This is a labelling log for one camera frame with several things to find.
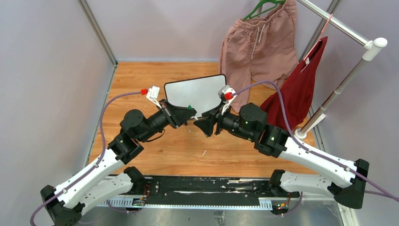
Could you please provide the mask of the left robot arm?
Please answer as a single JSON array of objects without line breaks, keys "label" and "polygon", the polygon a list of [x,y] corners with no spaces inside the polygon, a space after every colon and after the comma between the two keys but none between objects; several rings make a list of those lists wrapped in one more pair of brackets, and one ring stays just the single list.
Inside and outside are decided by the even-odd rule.
[{"label": "left robot arm", "polygon": [[94,161],[64,183],[42,188],[40,194],[54,224],[74,226],[89,210],[119,194],[145,195],[149,189],[136,167],[126,168],[109,181],[104,178],[137,157],[144,149],[141,144],[153,141],[166,126],[179,128],[196,113],[192,107],[174,106],[165,99],[149,118],[138,109],[128,111],[120,122],[120,133]]}]

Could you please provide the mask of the small black-framed whiteboard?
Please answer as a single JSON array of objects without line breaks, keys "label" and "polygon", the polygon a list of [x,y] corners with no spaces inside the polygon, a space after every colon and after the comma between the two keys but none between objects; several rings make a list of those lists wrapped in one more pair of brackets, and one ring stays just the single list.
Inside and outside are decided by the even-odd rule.
[{"label": "small black-framed whiteboard", "polygon": [[200,117],[204,112],[218,106],[221,102],[218,91],[226,85],[223,74],[167,82],[164,90],[167,101],[175,106],[191,106]]}]

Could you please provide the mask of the green whiteboard marker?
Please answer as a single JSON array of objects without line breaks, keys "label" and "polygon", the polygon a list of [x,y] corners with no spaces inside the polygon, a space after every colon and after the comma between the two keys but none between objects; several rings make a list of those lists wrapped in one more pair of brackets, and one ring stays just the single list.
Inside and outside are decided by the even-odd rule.
[{"label": "green whiteboard marker", "polygon": [[199,106],[188,105],[187,108],[193,109],[196,111],[196,114],[191,117],[191,119],[194,119],[194,120],[202,119],[203,118],[202,114],[206,111],[206,109],[202,105],[199,105]]}]

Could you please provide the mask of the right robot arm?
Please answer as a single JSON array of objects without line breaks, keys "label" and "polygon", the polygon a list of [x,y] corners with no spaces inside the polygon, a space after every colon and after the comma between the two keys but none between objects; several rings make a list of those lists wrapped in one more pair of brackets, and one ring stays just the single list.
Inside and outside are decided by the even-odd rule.
[{"label": "right robot arm", "polygon": [[314,148],[284,129],[267,124],[267,113],[253,103],[244,105],[238,115],[223,112],[220,105],[203,114],[194,125],[206,136],[222,130],[254,143],[258,152],[301,164],[316,175],[274,170],[269,191],[274,196],[285,192],[306,192],[332,197],[339,204],[361,209],[364,201],[369,162],[340,159]]}]

